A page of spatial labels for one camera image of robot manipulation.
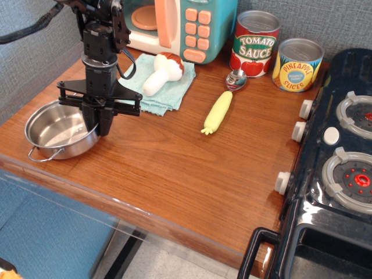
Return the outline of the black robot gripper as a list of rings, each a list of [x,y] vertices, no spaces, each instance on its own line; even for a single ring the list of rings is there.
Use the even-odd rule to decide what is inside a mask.
[[[98,124],[99,134],[109,134],[114,114],[139,116],[142,95],[122,86],[117,80],[118,58],[115,55],[107,61],[98,61],[82,55],[85,66],[85,79],[60,81],[59,103],[78,107],[82,111],[87,131],[94,130]]]

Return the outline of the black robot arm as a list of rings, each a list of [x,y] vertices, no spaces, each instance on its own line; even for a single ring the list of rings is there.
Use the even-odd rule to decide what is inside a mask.
[[[123,1],[58,1],[69,6],[76,15],[84,50],[81,60],[85,79],[60,81],[59,103],[82,111],[88,130],[96,129],[101,137],[109,134],[113,118],[118,114],[139,116],[142,95],[122,86],[118,78],[125,76],[118,55],[133,56],[127,50],[131,31],[126,26]]]

